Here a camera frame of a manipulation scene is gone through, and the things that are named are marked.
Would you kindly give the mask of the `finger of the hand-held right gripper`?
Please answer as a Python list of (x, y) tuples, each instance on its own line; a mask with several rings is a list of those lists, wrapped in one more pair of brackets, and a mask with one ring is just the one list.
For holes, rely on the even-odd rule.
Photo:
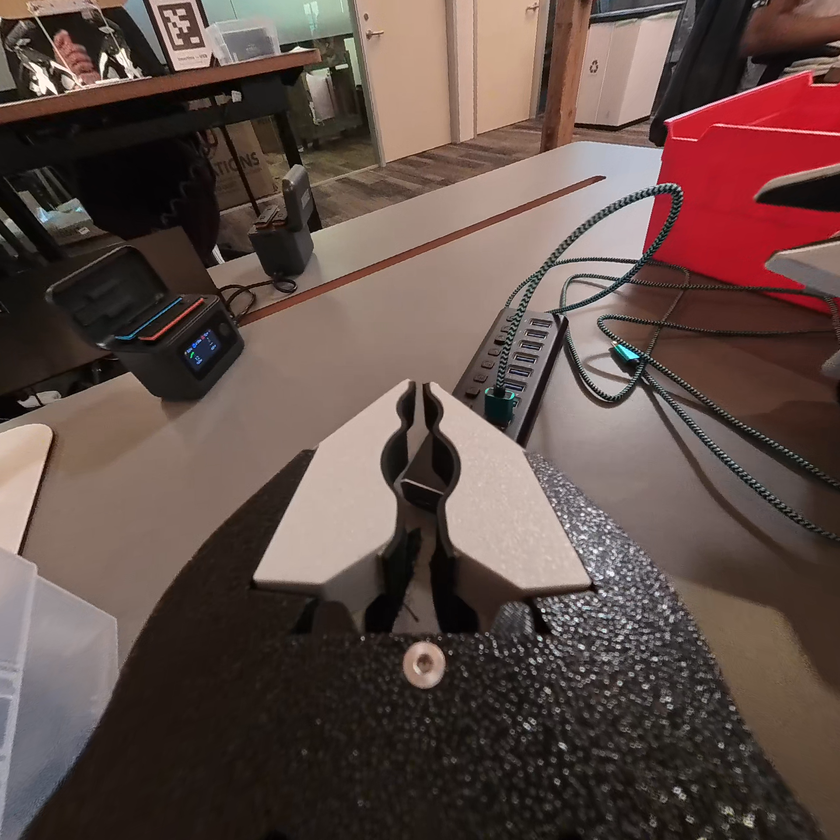
[(839, 298), (839, 237), (808, 245), (777, 250), (764, 267), (781, 277), (818, 291), (830, 298)]
[(755, 194), (757, 204), (820, 213), (839, 212), (839, 164), (781, 175)]

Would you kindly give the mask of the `black charger case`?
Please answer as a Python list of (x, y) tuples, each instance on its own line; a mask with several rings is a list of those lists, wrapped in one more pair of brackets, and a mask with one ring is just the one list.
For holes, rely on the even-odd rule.
[(85, 341), (169, 402), (202, 398), (245, 347), (224, 299), (171, 290), (130, 245), (59, 280), (45, 299)]

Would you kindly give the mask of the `translucent plastic bin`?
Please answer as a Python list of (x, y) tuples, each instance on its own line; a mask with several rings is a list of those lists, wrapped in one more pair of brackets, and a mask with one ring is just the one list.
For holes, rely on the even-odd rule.
[(109, 614), (1, 551), (1, 828), (20, 838), (84, 750), (118, 675)]

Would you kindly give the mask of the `clear plastic box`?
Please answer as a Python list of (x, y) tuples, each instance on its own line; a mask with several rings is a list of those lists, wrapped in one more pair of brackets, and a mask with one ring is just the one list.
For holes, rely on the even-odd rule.
[(216, 22), (205, 27), (204, 34), (222, 67), (281, 54), (277, 27), (266, 17)]

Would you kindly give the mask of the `framed tag sign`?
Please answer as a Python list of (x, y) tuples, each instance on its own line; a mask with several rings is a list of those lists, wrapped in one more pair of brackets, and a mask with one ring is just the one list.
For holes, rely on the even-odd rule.
[(206, 36), (207, 15), (201, 1), (143, 1), (143, 5), (170, 72), (214, 65), (213, 49)]

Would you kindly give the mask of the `cardboard box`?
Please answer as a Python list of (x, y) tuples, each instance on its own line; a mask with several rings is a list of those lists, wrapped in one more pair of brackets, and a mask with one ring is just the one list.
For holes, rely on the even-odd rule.
[(222, 129), (207, 129), (204, 132), (208, 160), (216, 178), (219, 210), (226, 211), (250, 203), (240, 174), (245, 175), (248, 189), (256, 201), (275, 195), (277, 187), (252, 123), (239, 122), (225, 129), (237, 153), (238, 164)]

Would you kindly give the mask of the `black chair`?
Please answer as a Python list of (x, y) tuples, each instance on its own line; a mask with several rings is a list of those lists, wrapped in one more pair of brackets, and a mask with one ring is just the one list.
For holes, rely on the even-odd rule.
[(216, 264), (221, 212), (204, 133), (79, 159), (63, 173), (102, 230), (127, 241), (181, 228), (204, 265)]

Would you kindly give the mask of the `white waste bin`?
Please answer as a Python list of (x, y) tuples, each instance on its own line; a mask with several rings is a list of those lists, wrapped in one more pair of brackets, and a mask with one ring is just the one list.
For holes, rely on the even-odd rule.
[(679, 12), (675, 10), (633, 23), (633, 48), (618, 125), (635, 123), (651, 115), (678, 18)]

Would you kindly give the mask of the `white recycling bin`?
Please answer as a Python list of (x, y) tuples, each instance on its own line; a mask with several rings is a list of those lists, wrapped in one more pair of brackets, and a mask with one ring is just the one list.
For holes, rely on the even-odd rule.
[(581, 81), (576, 100), (575, 124), (596, 125), (606, 103), (609, 59), (617, 23), (589, 27), (584, 50)]

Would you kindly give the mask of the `wooden table black legs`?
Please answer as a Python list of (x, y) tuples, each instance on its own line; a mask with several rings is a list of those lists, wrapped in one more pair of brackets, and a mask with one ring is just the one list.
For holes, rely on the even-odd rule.
[(287, 160), (300, 163), (287, 90), (320, 59), (317, 49), (291, 50), (6, 102), (1, 107), (2, 210), (39, 258), (56, 262), (63, 257), (61, 248), (18, 197), (10, 176), (264, 117), (279, 121)]

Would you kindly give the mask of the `wooden pillar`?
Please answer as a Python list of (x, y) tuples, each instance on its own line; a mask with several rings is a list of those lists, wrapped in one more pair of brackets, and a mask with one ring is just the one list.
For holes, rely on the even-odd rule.
[(572, 141), (592, 4), (592, 1), (558, 1), (555, 4), (541, 153)]

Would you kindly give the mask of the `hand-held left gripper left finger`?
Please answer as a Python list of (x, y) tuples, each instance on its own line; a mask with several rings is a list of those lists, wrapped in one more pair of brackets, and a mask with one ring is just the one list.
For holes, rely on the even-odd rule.
[(404, 380), (321, 441), (253, 576), (260, 590), (342, 604), (388, 634), (413, 575), (395, 483), (417, 385)]

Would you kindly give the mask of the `black usb hub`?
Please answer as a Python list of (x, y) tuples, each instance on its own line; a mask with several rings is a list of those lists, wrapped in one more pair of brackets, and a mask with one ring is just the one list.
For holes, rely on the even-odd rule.
[[(514, 316), (514, 308), (500, 310), (454, 389), (455, 398), (480, 416), (484, 414), (485, 390), (495, 383), (502, 346)], [(506, 388), (514, 395), (512, 420), (503, 433), (522, 447), (531, 436), (567, 331), (564, 315), (527, 310), (514, 336), (505, 377)], [(433, 451), (429, 434), (402, 478), (404, 498), (430, 512), (436, 510), (445, 491), (445, 484), (434, 471)]]

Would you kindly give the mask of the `red bin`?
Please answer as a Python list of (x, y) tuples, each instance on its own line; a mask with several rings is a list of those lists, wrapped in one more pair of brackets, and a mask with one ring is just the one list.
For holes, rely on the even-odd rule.
[(838, 213), (757, 204), (768, 181), (839, 162), (839, 86), (810, 72), (784, 77), (666, 122), (658, 182), (684, 193), (655, 258), (737, 287), (827, 314), (824, 301), (791, 294), (803, 285), (768, 271), (777, 250), (838, 233)]

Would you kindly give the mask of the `white door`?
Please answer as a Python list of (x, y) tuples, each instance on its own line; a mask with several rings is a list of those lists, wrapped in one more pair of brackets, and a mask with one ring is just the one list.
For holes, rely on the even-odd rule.
[(550, 10), (550, 1), (474, 2), (476, 134), (534, 116)]
[(381, 162), (452, 140), (445, 1), (355, 3)]

